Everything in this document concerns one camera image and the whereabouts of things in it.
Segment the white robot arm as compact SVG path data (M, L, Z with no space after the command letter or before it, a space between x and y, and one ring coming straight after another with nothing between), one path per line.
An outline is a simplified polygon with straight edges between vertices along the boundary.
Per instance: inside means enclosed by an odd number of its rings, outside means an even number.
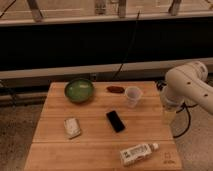
M169 125L185 99L190 99L213 115L213 87L206 83L208 69L200 61L170 69L165 74L166 85L160 92L163 105L162 122Z

